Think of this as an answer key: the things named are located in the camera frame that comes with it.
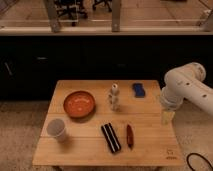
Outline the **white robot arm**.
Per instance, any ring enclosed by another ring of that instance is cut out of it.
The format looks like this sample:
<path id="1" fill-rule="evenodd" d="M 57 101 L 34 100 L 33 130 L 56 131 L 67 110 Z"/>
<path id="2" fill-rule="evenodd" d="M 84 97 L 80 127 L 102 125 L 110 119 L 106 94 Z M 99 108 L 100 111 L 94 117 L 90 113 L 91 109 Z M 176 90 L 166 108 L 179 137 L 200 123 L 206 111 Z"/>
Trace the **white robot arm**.
<path id="1" fill-rule="evenodd" d="M 165 86 L 159 96 L 163 125 L 171 123 L 185 99 L 213 116 L 213 88 L 203 83 L 205 78 L 206 70 L 197 62 L 173 68 L 165 74 Z"/>

